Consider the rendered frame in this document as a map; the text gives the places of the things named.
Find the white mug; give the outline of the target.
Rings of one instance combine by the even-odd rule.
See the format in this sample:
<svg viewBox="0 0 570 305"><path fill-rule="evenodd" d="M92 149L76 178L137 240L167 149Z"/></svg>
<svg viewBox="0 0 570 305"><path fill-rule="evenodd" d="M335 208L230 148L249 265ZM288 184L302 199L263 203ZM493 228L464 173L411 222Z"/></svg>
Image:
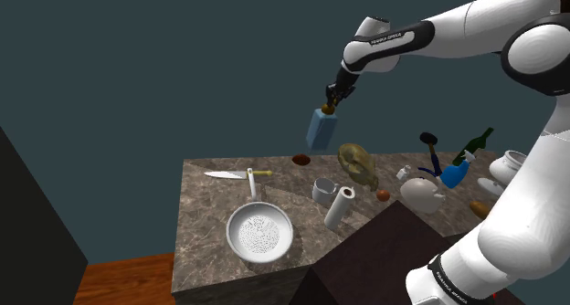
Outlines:
<svg viewBox="0 0 570 305"><path fill-rule="evenodd" d="M312 199L319 204L327 204L337 193L339 185L334 181L320 177L313 183Z"/></svg>

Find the brown potato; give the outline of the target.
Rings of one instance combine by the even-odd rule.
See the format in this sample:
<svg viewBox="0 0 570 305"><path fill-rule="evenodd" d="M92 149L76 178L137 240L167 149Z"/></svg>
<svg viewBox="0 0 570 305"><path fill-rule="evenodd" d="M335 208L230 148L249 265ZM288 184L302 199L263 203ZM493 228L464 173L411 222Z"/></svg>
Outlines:
<svg viewBox="0 0 570 305"><path fill-rule="evenodd" d="M469 207L471 212L482 220L486 219L491 211L491 207L481 201L470 201Z"/></svg>

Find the blue spray bottle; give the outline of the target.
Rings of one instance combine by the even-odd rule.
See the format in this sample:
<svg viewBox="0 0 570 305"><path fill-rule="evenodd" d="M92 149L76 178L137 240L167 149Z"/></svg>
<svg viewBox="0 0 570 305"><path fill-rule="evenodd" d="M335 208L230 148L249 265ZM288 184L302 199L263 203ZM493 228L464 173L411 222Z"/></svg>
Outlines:
<svg viewBox="0 0 570 305"><path fill-rule="evenodd" d="M465 150L457 160L445 168L438 177L439 181L447 188L453 189L465 178L470 168L470 163L475 159L476 157L473 153Z"/></svg>

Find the white paper towel roll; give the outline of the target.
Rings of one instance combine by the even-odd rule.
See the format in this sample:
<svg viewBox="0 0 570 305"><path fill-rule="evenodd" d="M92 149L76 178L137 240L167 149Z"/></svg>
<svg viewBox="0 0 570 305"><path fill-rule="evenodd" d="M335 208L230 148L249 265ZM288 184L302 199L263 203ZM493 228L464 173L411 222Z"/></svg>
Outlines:
<svg viewBox="0 0 570 305"><path fill-rule="evenodd" d="M324 225L328 229L334 230L340 224L354 198L355 191L352 187L343 186L339 189L324 218Z"/></svg>

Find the white round teapot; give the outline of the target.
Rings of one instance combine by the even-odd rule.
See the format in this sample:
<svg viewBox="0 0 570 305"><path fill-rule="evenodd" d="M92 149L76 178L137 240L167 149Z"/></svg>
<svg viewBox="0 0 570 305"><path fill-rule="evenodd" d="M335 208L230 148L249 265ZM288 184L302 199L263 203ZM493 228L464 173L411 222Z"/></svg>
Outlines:
<svg viewBox="0 0 570 305"><path fill-rule="evenodd" d="M413 210L433 214L446 200L442 189L443 183L439 177L435 183L424 178L413 178L402 184L400 194Z"/></svg>

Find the white round lid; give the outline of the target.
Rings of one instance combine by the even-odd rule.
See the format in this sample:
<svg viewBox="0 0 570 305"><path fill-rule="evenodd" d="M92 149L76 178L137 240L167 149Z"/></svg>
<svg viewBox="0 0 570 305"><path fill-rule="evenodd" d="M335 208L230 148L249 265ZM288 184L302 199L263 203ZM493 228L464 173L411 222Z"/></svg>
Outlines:
<svg viewBox="0 0 570 305"><path fill-rule="evenodd" d="M478 185L481 189L489 193L490 195L495 195L500 197L504 192L504 188L497 182L488 178L479 178Z"/></svg>

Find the dark green wine bottle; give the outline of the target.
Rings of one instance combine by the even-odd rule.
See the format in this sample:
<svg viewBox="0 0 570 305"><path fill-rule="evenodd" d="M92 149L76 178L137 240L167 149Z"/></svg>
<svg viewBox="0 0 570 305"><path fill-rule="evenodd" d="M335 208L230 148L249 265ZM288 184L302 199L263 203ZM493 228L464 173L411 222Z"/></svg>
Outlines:
<svg viewBox="0 0 570 305"><path fill-rule="evenodd" d="M463 149L460 150L458 155L452 161L452 164L459 166L465 158L465 152L474 154L478 149L486 148L486 141L489 136L494 132L492 127L489 127L481 136L473 138L470 140Z"/></svg>

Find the white round jar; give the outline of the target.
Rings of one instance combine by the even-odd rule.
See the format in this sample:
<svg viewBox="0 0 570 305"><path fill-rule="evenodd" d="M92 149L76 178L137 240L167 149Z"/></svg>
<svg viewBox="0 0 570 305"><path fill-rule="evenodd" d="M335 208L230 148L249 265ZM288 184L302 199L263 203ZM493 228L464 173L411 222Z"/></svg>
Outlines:
<svg viewBox="0 0 570 305"><path fill-rule="evenodd" d="M521 152L508 150L504 155L494 160L489 170L491 175L501 184L508 185L523 166L526 155Z"/></svg>

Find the dark maroon robot stand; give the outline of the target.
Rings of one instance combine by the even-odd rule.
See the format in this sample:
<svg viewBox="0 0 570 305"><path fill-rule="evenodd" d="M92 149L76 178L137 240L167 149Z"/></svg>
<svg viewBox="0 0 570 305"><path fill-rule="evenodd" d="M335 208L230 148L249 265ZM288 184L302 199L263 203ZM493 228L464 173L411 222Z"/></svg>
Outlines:
<svg viewBox="0 0 570 305"><path fill-rule="evenodd" d="M406 274L461 238L396 201L314 263L289 305L411 305Z"/></svg>

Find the blue bottle with brown cap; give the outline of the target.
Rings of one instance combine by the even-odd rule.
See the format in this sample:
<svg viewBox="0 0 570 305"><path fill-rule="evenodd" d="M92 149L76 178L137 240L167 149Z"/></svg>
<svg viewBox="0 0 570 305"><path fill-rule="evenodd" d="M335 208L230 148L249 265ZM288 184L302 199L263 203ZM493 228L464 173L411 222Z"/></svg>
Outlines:
<svg viewBox="0 0 570 305"><path fill-rule="evenodd" d="M308 149L325 151L332 139L338 118L333 114L325 114L321 109L315 109L306 134Z"/></svg>

